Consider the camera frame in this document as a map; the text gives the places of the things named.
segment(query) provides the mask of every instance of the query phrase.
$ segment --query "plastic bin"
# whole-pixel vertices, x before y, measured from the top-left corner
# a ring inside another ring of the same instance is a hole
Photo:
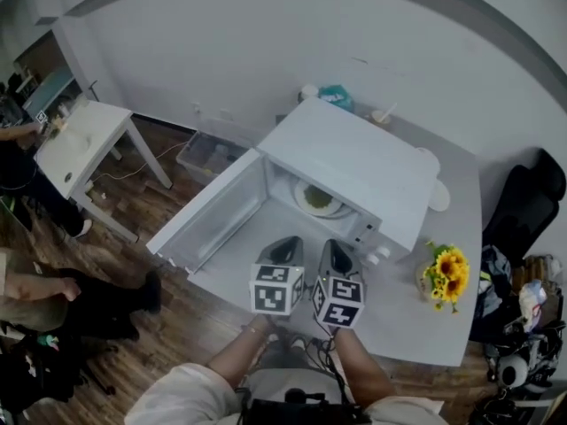
[[[246,151],[233,142],[196,132],[179,151],[176,160],[191,178],[206,186]]]

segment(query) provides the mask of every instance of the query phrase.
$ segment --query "flower bouquet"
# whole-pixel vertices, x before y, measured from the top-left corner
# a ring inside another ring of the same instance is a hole
[[[469,284],[469,261],[453,245],[436,246],[433,241],[427,245],[433,251],[433,263],[423,271],[422,292],[431,295],[435,310],[443,310],[444,304],[451,304],[453,313],[458,313],[457,301]]]

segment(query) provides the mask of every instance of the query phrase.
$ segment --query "teal plastic bag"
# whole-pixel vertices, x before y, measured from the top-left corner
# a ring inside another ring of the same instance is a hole
[[[319,98],[347,112],[354,112],[354,101],[342,85],[329,85],[319,89]]]

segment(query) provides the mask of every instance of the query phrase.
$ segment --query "white shirt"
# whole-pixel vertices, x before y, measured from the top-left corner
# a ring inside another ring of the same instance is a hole
[[[309,393],[325,393],[340,403],[337,382],[314,370],[281,368],[259,370],[247,382],[252,398],[284,401],[296,387]],[[371,405],[366,414],[374,425],[447,425],[426,398],[389,397]],[[136,402],[126,425],[236,425],[240,401],[229,384],[213,370],[185,364],[175,367],[153,384]]]

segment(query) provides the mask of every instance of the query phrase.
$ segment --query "microwave door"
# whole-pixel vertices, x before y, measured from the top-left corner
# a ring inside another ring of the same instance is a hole
[[[172,265],[196,273],[267,197],[262,156],[249,150],[184,206],[147,247]]]

